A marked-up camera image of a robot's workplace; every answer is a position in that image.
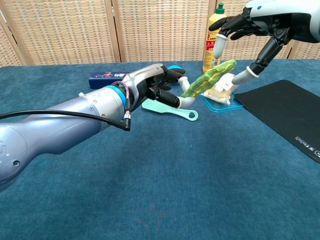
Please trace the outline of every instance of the black mouse pad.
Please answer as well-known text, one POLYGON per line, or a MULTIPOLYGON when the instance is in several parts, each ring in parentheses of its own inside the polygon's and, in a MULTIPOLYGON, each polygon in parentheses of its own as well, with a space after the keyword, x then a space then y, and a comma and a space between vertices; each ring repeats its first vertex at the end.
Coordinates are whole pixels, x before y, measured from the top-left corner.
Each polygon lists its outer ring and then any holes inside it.
POLYGON ((288 81, 235 94, 254 116, 320 163, 320 97, 288 81))

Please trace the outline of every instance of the glue bottle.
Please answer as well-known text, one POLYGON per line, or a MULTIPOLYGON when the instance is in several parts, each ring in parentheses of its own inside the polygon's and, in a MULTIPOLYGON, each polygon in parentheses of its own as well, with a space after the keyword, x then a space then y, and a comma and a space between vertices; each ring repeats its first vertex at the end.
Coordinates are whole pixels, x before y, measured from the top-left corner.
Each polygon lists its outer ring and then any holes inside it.
MULTIPOLYGON (((211 26, 219 19, 227 17, 225 14, 224 4, 221 2, 218 5, 218 8, 215 9, 215 13, 209 18, 208 26, 211 26)), ((221 59, 214 58, 214 46, 216 43, 217 34, 220 29, 215 31, 208 31, 208 35, 206 37, 205 46, 204 46, 204 55, 203 55, 203 66, 202 71, 206 73, 209 69, 220 64, 221 59)))

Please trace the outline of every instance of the mint green spatula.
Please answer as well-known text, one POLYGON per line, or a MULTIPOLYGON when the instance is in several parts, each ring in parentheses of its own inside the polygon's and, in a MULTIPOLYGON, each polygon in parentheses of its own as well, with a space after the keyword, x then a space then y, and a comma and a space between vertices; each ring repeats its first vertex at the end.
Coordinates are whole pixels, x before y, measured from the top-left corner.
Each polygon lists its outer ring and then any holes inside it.
POLYGON ((162 102, 159 102, 157 100, 151 100, 149 98, 142 103, 142 108, 150 111, 154 111, 160 114, 169 113, 169 114, 179 115, 190 121, 195 121, 198 119, 198 113, 195 110, 174 108, 174 107, 165 105, 162 102))

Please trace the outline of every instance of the wicker folding screen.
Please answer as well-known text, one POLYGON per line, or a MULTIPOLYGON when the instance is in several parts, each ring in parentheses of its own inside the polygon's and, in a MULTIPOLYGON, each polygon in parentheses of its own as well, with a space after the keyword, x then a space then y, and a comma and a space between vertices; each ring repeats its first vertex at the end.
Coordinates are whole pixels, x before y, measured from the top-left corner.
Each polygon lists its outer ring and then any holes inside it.
MULTIPOLYGON (((243 8, 249 0, 218 0, 218 3, 224 3, 225 14, 235 16, 241 14, 243 8)), ((228 38, 221 58, 223 60, 255 60, 269 40, 269 36, 244 36, 238 40, 228 38)), ((291 44, 283 47, 276 58, 287 58, 291 44)))
POLYGON ((1 0, 29 64, 120 62, 111 0, 1 0))
POLYGON ((294 41, 289 59, 320 59, 320 43, 294 41))
POLYGON ((113 0, 122 62, 202 60, 215 0, 113 0))
POLYGON ((25 62, 18 49, 18 46, 7 27, 4 19, 0 15, 0 67, 21 66, 25 62))

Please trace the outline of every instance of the green toy vegetable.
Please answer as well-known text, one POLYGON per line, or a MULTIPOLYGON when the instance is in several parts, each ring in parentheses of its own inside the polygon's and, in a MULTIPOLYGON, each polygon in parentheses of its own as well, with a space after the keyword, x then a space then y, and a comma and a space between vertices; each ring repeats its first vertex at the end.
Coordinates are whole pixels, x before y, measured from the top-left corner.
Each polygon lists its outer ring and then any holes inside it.
POLYGON ((205 74, 198 77, 197 80, 194 81, 181 95, 181 97, 196 97, 197 95, 204 93, 206 90, 211 89, 224 74, 235 69, 236 65, 237 63, 235 60, 228 60, 208 70, 205 74))

